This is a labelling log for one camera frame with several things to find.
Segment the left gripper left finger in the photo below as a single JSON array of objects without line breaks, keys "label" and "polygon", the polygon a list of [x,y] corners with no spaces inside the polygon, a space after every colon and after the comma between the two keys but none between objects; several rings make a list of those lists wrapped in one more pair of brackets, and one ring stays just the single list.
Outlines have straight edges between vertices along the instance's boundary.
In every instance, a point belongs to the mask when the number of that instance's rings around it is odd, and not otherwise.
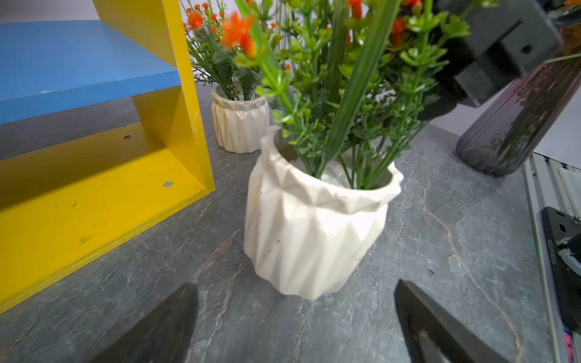
[{"label": "left gripper left finger", "polygon": [[185,283],[92,361],[184,362],[198,311],[198,288]]}]

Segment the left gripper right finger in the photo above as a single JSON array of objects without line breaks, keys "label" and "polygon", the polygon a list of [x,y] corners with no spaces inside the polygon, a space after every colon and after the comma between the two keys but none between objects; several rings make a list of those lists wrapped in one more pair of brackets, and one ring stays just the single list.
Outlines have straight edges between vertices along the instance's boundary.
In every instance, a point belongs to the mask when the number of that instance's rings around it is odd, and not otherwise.
[{"label": "left gripper right finger", "polygon": [[505,362],[411,281],[394,291],[396,314],[412,362]]}]

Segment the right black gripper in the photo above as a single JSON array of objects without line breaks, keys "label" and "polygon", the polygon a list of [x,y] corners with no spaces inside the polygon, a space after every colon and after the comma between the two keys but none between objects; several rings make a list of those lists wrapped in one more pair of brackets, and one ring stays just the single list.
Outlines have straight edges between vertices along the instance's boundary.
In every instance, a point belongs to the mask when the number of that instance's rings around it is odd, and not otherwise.
[{"label": "right black gripper", "polygon": [[479,7],[466,21],[470,35],[444,44],[448,64],[436,75],[429,95],[437,101],[419,114],[431,121],[458,105],[479,107],[512,81],[524,78],[559,53],[564,41],[549,12],[562,1],[501,1]]}]

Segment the orange flower pot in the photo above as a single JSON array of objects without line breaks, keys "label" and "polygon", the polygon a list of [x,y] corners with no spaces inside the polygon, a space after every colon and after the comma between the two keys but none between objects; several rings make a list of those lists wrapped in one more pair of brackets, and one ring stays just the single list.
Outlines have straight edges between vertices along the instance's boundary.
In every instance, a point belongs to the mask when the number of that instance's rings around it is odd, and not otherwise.
[{"label": "orange flower pot", "polygon": [[244,251],[284,295],[339,291],[402,190],[396,160],[442,109],[452,47],[498,1],[183,3],[196,69],[274,103],[251,173]]},{"label": "orange flower pot", "polygon": [[224,1],[185,1],[185,37],[194,78],[211,85],[211,113],[217,144],[228,152],[251,154],[270,124],[266,98],[257,95],[259,68],[240,68],[239,55],[254,49],[251,24],[229,14]]}]

